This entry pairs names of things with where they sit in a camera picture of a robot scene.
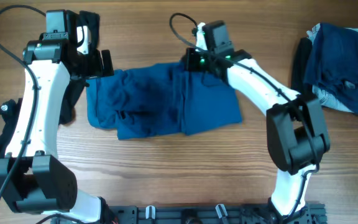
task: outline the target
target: wire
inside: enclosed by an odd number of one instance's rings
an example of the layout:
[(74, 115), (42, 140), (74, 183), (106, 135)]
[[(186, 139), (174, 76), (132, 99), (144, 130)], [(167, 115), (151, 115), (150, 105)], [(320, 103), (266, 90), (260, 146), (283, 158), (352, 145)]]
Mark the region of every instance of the wire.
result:
[(78, 219), (75, 219), (75, 218), (72, 218), (72, 217), (68, 217), (68, 216), (65, 216), (65, 215), (62, 215), (62, 214), (53, 214), (53, 215), (49, 215), (43, 219), (41, 219), (40, 221), (38, 221), (36, 224), (41, 224), (41, 223), (44, 223), (45, 221), (51, 219), (51, 218), (64, 218), (68, 221), (72, 221), (72, 222), (75, 222), (75, 223), (79, 223), (79, 224), (85, 224), (84, 222), (82, 222), (81, 220), (78, 220)]
[(79, 41), (78, 43), (76, 43), (76, 46), (77, 46), (77, 47), (81, 47), (81, 46), (84, 44), (84, 40), (85, 40), (84, 22), (83, 22), (83, 20), (82, 20), (82, 17), (80, 17), (80, 18), (78, 19), (78, 22), (80, 23), (80, 26), (81, 26), (82, 40)]
[(197, 50), (199, 50), (200, 52), (204, 53), (204, 54), (208, 54), (212, 57), (215, 57), (217, 59), (220, 59), (220, 60), (225, 60), (227, 62), (230, 62), (234, 65), (237, 65), (237, 66), (240, 66), (248, 71), (250, 71), (250, 73), (254, 73), (256, 74), (257, 76), (259, 76), (263, 81), (265, 81), (267, 84), (269, 84), (279, 95), (281, 95), (285, 100), (288, 101), (288, 105), (294, 110), (295, 112), (295, 116), (296, 118), (302, 122), (302, 125), (303, 127), (305, 128), (305, 132), (306, 132), (306, 135), (308, 137), (308, 141), (309, 141), (309, 144), (310, 144), (310, 148), (312, 150), (312, 153), (313, 153), (313, 162), (316, 163), (316, 169), (315, 170), (308, 170), (306, 171), (303, 175), (302, 175), (302, 183), (301, 183), (301, 189), (299, 191), (299, 194), (298, 194), (298, 198), (297, 200), (295, 201), (295, 205), (292, 209), (292, 211), (290, 212), (290, 214), (286, 217), (287, 219), (291, 218), (293, 216), (293, 214), (295, 213), (297, 207), (298, 207), (298, 204), (301, 200), (301, 197), (302, 197), (302, 194), (303, 194), (303, 190), (305, 189), (305, 185), (306, 185), (306, 180), (307, 180), (307, 175), (310, 174), (310, 173), (317, 173), (319, 171), (319, 161), (318, 161), (318, 156), (317, 156), (317, 153), (316, 153), (316, 150), (315, 150), (315, 146), (314, 146), (314, 142), (313, 142), (313, 139), (311, 137), (311, 133), (310, 133), (310, 130), (309, 130), (309, 127), (305, 121), (305, 118), (303, 117), (301, 111), (299, 110), (298, 107), (296, 107), (293, 103), (292, 103), (292, 100), (289, 99), (289, 97), (287, 97), (286, 94), (284, 94), (283, 91), (281, 91), (280, 88), (278, 88), (277, 86), (275, 86), (268, 78), (266, 78), (265, 76), (263, 76), (262, 74), (260, 74), (258, 71), (255, 71), (252, 67), (248, 67), (246, 65), (243, 65), (239, 62), (235, 62), (235, 61), (232, 61), (226, 57), (223, 57), (223, 56), (220, 56), (220, 55), (216, 55), (212, 52), (210, 52), (209, 50), (204, 50), (200, 47), (197, 47), (195, 44), (192, 44), (191, 42), (187, 41), (186, 39), (184, 39), (174, 28), (173, 28), (173, 25), (172, 25), (172, 21), (173, 21), (173, 18), (175, 16), (183, 16), (185, 18), (188, 18), (191, 22), (193, 22), (194, 24), (196, 24), (197, 26), (197, 23), (196, 21), (191, 18), (190, 16), (186, 15), (186, 14), (183, 14), (183, 13), (174, 13), (172, 14), (172, 16), (170, 17), (169, 19), (169, 26), (173, 32), (173, 34), (175, 34), (175, 36), (180, 39), (183, 43), (185, 43), (186, 45), (189, 45), (190, 47), (193, 47)]
[[(45, 13), (40, 11), (39, 9), (36, 9), (34, 7), (31, 6), (25, 6), (25, 5), (12, 5), (12, 6), (8, 6), (5, 7), (3, 9), (0, 10), (0, 15), (10, 9), (14, 9), (14, 8), (26, 8), (26, 9), (31, 9), (35, 12), (38, 12), (39, 14), (45, 16)], [(10, 169), (6, 179), (4, 180), (4, 183), (2, 184), (1, 188), (0, 188), (0, 201), (1, 201), (1, 197), (9, 183), (9, 181), (11, 180), (12, 176), (14, 175), (14, 173), (16, 172), (16, 170), (19, 168), (19, 161), (21, 160), (23, 153), (29, 143), (29, 137), (30, 137), (30, 132), (32, 129), (32, 125), (34, 122), (34, 116), (35, 116), (35, 109), (37, 108), (37, 102), (38, 102), (38, 91), (39, 91), (39, 86), (38, 86), (38, 81), (37, 78), (35, 77), (33, 71), (29, 68), (28, 65), (26, 65), (19, 57), (17, 57), (16, 55), (14, 55), (12, 52), (10, 52), (8, 49), (6, 49), (4, 46), (2, 46), (0, 44), (0, 49), (7, 53), (9, 56), (11, 56), (14, 60), (16, 60), (17, 62), (19, 62), (20, 65), (22, 65), (30, 74), (32, 82), (33, 82), (33, 92), (34, 92), (34, 99), (32, 102), (32, 107), (31, 107), (31, 113), (30, 113), (30, 118), (29, 118), (29, 122), (27, 123), (27, 128), (24, 134), (24, 139), (23, 139), (23, 143), (22, 143), (22, 147), (19, 151), (19, 154), (16, 157), (15, 162), (13, 163), (12, 168)]]

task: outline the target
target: wood grain surface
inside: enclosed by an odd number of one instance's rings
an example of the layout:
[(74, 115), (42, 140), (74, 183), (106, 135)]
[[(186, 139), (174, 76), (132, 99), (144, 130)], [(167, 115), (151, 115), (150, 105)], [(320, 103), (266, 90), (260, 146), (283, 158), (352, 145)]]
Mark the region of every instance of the wood grain surface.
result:
[[(278, 81), (289, 85), (295, 48), (318, 22), (358, 27), (358, 1), (100, 1), (2, 0), (0, 8), (24, 3), (43, 11), (69, 9), (101, 15), (99, 49), (111, 51), (114, 68), (175, 62), (185, 53), (168, 19), (183, 12), (198, 22), (226, 21), (237, 49), (245, 49)], [(191, 23), (175, 21), (191, 39)], [(16, 55), (45, 30), (44, 18), (13, 9), (0, 18), (0, 41)], [(0, 51), (0, 104), (22, 97), (23, 68)], [(266, 146), (265, 118), (238, 95), (244, 122), (194, 136), (174, 134), (118, 141), (116, 131), (90, 126), (82, 94), (76, 120), (58, 130), (58, 153), (80, 189), (110, 205), (158, 206), (262, 203), (275, 186), (276, 167)], [(325, 203), (329, 223), (358, 223), (358, 117), (324, 109), (331, 137), (321, 171), (313, 176), (306, 199)], [(0, 117), (0, 133), (4, 122)], [(0, 204), (0, 223), (35, 223), (41, 216), (13, 214)]]

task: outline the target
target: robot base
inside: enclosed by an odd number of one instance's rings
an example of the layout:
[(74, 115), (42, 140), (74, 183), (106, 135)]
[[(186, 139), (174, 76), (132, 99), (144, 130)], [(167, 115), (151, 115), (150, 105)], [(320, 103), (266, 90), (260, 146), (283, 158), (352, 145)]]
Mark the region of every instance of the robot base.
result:
[[(155, 219), (149, 215), (146, 219), (146, 208), (136, 206), (112, 206), (110, 209), (118, 216), (120, 224), (185, 224), (184, 211), (195, 212), (203, 224), (271, 224), (261, 217), (268, 211), (267, 204), (245, 204), (226, 206), (226, 218), (219, 218), (216, 207), (163, 207), (155, 208)], [(51, 224), (75, 224), (62, 218), (54, 218)], [(289, 224), (327, 224), (326, 209), (323, 204), (306, 203), (302, 216)]]

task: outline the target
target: blue cloth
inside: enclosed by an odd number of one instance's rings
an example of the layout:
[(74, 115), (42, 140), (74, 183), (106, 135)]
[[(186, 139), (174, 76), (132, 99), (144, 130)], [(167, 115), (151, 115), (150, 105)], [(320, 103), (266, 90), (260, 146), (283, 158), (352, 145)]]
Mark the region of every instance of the blue cloth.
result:
[(332, 93), (358, 114), (358, 32), (321, 24), (303, 81)]
[(117, 129), (119, 139), (200, 133), (242, 121), (234, 90), (208, 73), (181, 63), (116, 70), (88, 80), (88, 120)]

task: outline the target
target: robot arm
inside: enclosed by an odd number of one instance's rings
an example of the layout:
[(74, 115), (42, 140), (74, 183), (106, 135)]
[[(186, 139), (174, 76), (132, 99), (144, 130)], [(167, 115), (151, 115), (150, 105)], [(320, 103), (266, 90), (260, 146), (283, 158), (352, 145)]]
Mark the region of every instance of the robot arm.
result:
[[(205, 69), (215, 73), (228, 85), (248, 97), (267, 117), (268, 150), (278, 167), (275, 190), (269, 202), (278, 219), (282, 221), (305, 206), (305, 193), (311, 173), (316, 170), (316, 166), (318, 167), (322, 155), (329, 150), (329, 137), (321, 106), (315, 96), (301, 96), (297, 91), (276, 81), (263, 71), (248, 53), (235, 52), (223, 21), (200, 23), (196, 39), (196, 46), (199, 49), (214, 52), (214, 55), (232, 59), (250, 68), (247, 70), (236, 64), (226, 64), (217, 57), (203, 55), (197, 48), (195, 51), (188, 50), (192, 52), (192, 56), (187, 55), (189, 58), (198, 58), (195, 55), (200, 54), (200, 60), (203, 60), (199, 65), (191, 64), (191, 61), (187, 60), (188, 68)], [(216, 69), (216, 66), (227, 67), (227, 70)], [(278, 94), (271, 84), (280, 89), (288, 99)], [(292, 121), (296, 116), (291, 110), (290, 103), (297, 106), (306, 117), (306, 126), (293, 129)], [(306, 128), (311, 131), (314, 148), (307, 139)]]
[[(63, 95), (71, 80), (112, 75), (108, 50), (92, 51), (91, 35), (71, 11), (48, 11), (42, 40), (27, 44), (23, 56), (39, 86), (29, 143), (2, 197), (13, 212), (64, 214), (85, 223), (112, 223), (102, 198), (77, 189), (74, 173), (58, 160), (57, 129)], [(25, 70), (25, 90), (14, 135), (0, 159), (0, 188), (17, 159), (34, 100), (33, 81)]]

